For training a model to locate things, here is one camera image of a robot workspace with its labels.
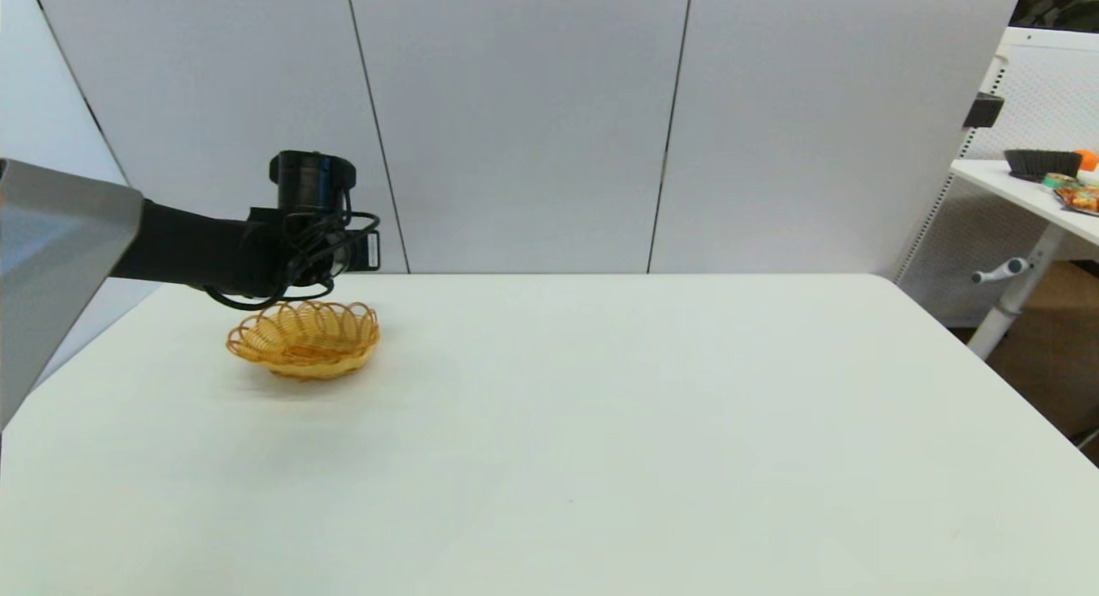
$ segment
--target white wall panel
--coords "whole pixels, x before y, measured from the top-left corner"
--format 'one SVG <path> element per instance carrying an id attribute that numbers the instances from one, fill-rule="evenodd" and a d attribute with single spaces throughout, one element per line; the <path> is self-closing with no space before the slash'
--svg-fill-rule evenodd
<path id="1" fill-rule="evenodd" d="M 275 206 L 281 150 L 353 162 L 406 272 L 347 0 L 42 0 L 130 183 L 218 218 Z"/>
<path id="2" fill-rule="evenodd" d="M 35 0 L 0 0 L 0 157 L 125 184 Z M 65 364 L 157 286 L 107 280 L 41 378 Z"/>
<path id="3" fill-rule="evenodd" d="M 352 0 L 412 272 L 644 272 L 687 0 Z"/>
<path id="4" fill-rule="evenodd" d="M 887 272 L 1015 1 L 693 0 L 653 272 Z"/>

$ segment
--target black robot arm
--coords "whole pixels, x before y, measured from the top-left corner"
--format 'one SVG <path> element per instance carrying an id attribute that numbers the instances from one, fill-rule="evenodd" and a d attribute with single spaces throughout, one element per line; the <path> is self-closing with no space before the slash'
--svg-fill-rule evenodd
<path id="1" fill-rule="evenodd" d="M 191 285 L 225 306 L 260 310 L 279 300 L 326 295 L 342 272 L 379 268 L 378 218 L 351 211 L 355 167 L 349 162 L 282 151 L 273 158 L 269 174 L 279 188 L 278 209 L 253 208 L 246 221 L 212 219 L 146 200 L 137 236 L 111 276 Z M 351 230 L 353 218 L 369 222 Z M 324 291 L 287 296 L 290 287 L 310 286 Z"/>

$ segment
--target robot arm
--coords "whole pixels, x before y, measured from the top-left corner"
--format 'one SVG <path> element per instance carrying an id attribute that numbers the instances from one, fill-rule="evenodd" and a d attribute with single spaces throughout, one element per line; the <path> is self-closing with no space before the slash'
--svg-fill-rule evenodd
<path id="1" fill-rule="evenodd" d="M 146 200 L 137 236 L 111 276 L 200 287 L 219 302 L 260 310 L 279 300 L 332 290 L 345 271 L 379 267 L 378 218 L 351 210 L 355 167 L 344 158 L 282 151 L 269 174 L 278 209 L 253 208 L 246 221 L 217 220 Z M 352 219 L 369 219 L 349 230 Z M 320 285 L 321 294 L 290 297 L 290 287 Z M 240 302 L 227 296 L 259 298 Z"/>
<path id="2" fill-rule="evenodd" d="M 278 208 L 219 220 L 0 158 L 0 431 L 107 276 L 191 285 L 260 310 L 324 296 L 342 272 L 378 269 L 378 218 L 352 211 L 349 162 L 282 151 L 269 176 Z M 355 218 L 368 222 L 351 229 Z M 323 290 L 288 295 L 313 286 Z M 252 301 L 231 298 L 242 296 Z"/>

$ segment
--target white label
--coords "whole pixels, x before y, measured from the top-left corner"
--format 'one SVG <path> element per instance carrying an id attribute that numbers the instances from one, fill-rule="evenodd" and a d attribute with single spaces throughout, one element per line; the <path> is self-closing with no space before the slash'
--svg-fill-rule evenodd
<path id="1" fill-rule="evenodd" d="M 381 267 L 380 260 L 378 260 L 378 232 L 369 233 L 366 236 L 366 261 L 370 264 L 373 269 Z"/>

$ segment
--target floor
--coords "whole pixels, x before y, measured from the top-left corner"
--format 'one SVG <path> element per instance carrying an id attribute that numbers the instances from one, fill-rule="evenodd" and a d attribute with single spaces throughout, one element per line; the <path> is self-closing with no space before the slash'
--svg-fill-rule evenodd
<path id="1" fill-rule="evenodd" d="M 988 365 L 1066 437 L 1099 426 L 1099 278 L 1054 264 Z M 1099 466 L 1099 440 L 1085 454 Z"/>

